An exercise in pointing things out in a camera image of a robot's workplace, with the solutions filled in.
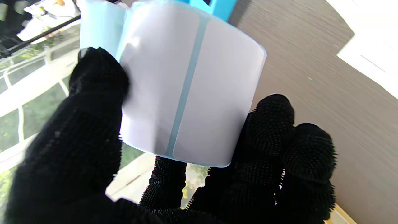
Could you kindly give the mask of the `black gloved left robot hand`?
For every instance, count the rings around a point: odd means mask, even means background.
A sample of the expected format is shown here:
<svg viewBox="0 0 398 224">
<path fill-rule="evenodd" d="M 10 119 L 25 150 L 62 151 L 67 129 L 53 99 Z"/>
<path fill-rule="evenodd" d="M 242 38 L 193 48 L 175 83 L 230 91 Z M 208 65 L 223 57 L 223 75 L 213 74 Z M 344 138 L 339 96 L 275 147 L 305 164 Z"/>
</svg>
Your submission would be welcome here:
<svg viewBox="0 0 398 224">
<path fill-rule="evenodd" d="M 279 94 L 250 112 L 228 167 L 208 170 L 181 209 L 186 163 L 157 156 L 141 201 L 111 200 L 121 163 L 119 137 L 127 74 L 99 47 L 80 51 L 69 96 L 16 169 L 6 224 L 323 224 L 336 198 L 336 152 L 311 123 L 294 126 Z"/>
</svg>

